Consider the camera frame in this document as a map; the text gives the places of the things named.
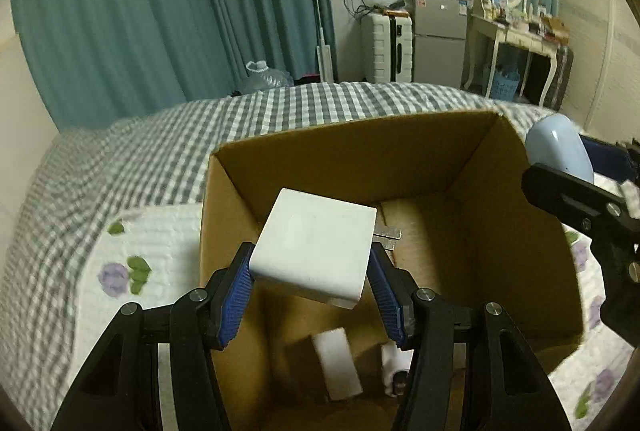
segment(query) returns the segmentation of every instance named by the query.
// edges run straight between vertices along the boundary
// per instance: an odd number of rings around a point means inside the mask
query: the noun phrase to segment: silver refrigerator
[[[414,82],[460,88],[466,2],[414,0]]]

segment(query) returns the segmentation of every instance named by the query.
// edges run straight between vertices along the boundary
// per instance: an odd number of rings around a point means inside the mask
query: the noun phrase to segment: vanity table
[[[542,88],[542,93],[540,94],[540,106],[543,106],[545,104],[546,93],[551,86],[554,75],[556,75],[556,67],[558,66],[558,60],[556,58],[558,44],[549,41],[538,34],[532,34],[530,32],[524,32],[523,30],[510,28],[501,23],[497,23],[496,21],[486,20],[482,16],[478,16],[476,14],[471,14],[469,16],[469,21],[469,77],[464,85],[465,90],[470,87],[471,81],[474,77],[474,70],[476,68],[476,58],[474,57],[476,54],[476,41],[478,39],[478,35],[483,35],[494,40],[494,53],[491,59],[489,84],[486,88],[485,97],[489,97],[491,86],[494,82],[495,64],[498,59],[498,48],[500,47],[500,43],[506,43],[528,51],[527,65],[525,66],[522,86],[520,87],[521,97],[524,92],[524,88],[527,85],[527,77],[529,76],[529,67],[531,65],[531,54],[540,54],[551,60],[549,74],[546,77],[545,86]]]
[[[523,11],[527,10],[527,0],[506,0],[509,8],[522,7]],[[524,92],[524,88],[527,85],[527,78],[529,77],[529,68],[531,66],[531,55],[540,54],[542,56],[551,59],[551,65],[549,74],[546,77],[546,82],[540,93],[540,106],[545,104],[546,93],[551,87],[553,78],[556,75],[556,67],[558,66],[558,60],[556,55],[558,53],[558,44],[553,41],[545,39],[538,34],[532,34],[528,30],[520,30],[511,26],[497,23],[486,17],[486,11],[484,16],[480,16],[478,12],[482,12],[482,7],[479,10],[474,8],[474,13],[469,16],[469,38],[468,38],[468,53],[469,53],[469,77],[464,85],[465,90],[471,85],[471,81],[474,78],[474,70],[476,69],[476,41],[478,35],[487,36],[489,39],[494,40],[494,53],[491,59],[491,69],[489,72],[489,83],[486,88],[485,97],[489,97],[491,93],[491,87],[494,83],[495,64],[498,58],[498,49],[500,43],[512,45],[517,48],[526,50],[527,53],[527,65],[525,66],[524,76],[522,78],[522,86],[520,87],[520,96]]]

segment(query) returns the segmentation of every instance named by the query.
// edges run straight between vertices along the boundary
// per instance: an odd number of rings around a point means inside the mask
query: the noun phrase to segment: luggage
[[[411,82],[411,18],[372,12],[362,18],[364,78],[369,83]]]
[[[560,109],[566,91],[566,85],[569,82],[571,66],[574,63],[574,51],[568,46],[560,45],[556,56],[558,58],[558,67],[556,68],[556,75],[551,81],[551,86],[546,93],[544,106],[557,112]],[[551,62],[548,57],[531,54],[529,76],[527,77],[527,85],[524,89],[524,96],[531,104],[538,104],[540,102],[540,94],[542,93],[542,88],[545,86],[550,65]]]

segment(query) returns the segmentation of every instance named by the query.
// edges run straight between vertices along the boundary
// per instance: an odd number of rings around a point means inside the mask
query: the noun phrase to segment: blue gripper pad
[[[406,335],[402,326],[400,303],[389,285],[383,265],[379,262],[373,250],[369,252],[367,279],[373,291],[373,297],[376,299],[386,335],[388,335],[389,339],[395,341],[398,347],[402,347],[406,340]]]
[[[222,303],[220,329],[217,335],[222,348],[225,348],[229,341],[238,334],[242,315],[244,315],[251,290],[254,287],[254,279],[249,274],[250,257],[250,252],[244,256]],[[227,273],[232,273],[232,269],[230,268]]]

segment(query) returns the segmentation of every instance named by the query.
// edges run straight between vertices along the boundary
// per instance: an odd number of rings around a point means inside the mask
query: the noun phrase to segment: blue basket
[[[518,90],[518,84],[520,84],[520,74],[518,72],[511,72],[508,76],[505,76],[496,71],[489,98],[498,101],[513,101],[513,96]]]

